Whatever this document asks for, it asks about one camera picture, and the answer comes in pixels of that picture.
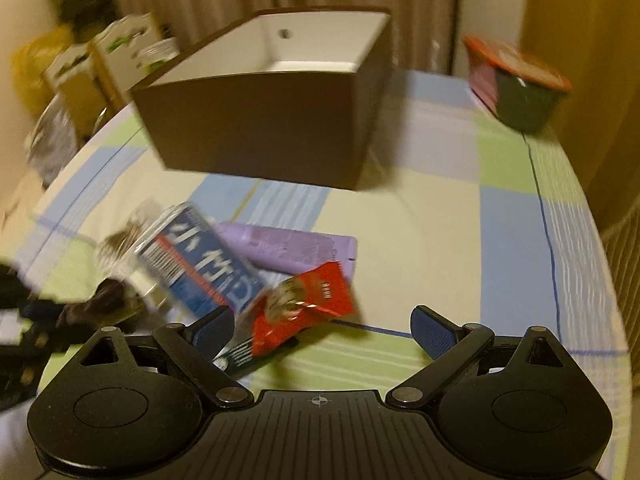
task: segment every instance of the brown box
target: brown box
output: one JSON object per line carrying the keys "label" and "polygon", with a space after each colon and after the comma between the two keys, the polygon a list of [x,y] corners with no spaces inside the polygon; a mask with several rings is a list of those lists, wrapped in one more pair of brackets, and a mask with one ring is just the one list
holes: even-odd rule
{"label": "brown box", "polygon": [[168,168],[353,189],[392,63],[378,7],[265,10],[131,89]]}

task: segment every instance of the metal screw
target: metal screw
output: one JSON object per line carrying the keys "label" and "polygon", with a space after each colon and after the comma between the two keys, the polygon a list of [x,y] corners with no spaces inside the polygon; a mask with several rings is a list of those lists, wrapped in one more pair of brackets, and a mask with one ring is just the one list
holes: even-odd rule
{"label": "metal screw", "polygon": [[393,390],[391,396],[399,402],[417,402],[422,398],[422,392],[412,386],[403,386]]}
{"label": "metal screw", "polygon": [[216,392],[216,397],[225,404],[235,404],[246,399],[248,393],[244,388],[238,388],[237,386],[227,386],[221,388]]}

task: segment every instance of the ribbed black surface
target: ribbed black surface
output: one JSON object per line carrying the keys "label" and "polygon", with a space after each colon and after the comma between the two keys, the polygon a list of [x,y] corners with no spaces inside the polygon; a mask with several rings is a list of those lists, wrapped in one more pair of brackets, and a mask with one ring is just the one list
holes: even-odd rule
{"label": "ribbed black surface", "polygon": [[[62,480],[56,473],[42,480]],[[418,413],[375,392],[265,392],[215,416],[187,453],[138,480],[495,480],[453,456]],[[583,472],[575,480],[600,478]]]}

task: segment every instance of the yellow bag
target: yellow bag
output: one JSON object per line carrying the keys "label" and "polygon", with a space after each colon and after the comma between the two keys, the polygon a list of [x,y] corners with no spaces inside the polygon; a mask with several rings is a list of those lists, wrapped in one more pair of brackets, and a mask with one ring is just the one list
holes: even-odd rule
{"label": "yellow bag", "polygon": [[44,79],[44,71],[56,57],[74,42],[69,25],[61,25],[49,34],[20,47],[11,56],[14,89],[22,104],[37,118],[53,99]]}

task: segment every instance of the tablecloth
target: tablecloth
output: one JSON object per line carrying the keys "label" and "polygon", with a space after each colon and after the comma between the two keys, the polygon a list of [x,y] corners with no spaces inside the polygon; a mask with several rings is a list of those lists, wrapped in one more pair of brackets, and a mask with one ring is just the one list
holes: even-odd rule
{"label": "tablecloth", "polygon": [[358,239],[358,313],[305,333],[298,348],[246,378],[254,393],[384,395],[428,362],[408,334],[416,304],[500,335],[540,324],[609,406],[614,429],[598,471],[623,479],[628,352],[584,194],[558,143],[501,125],[463,80],[417,72],[394,80],[357,191],[165,171],[129,106],[63,170],[20,232],[0,241],[0,254],[43,294],[86,298],[102,278],[95,245],[149,197],[163,206],[190,200],[217,221]]}

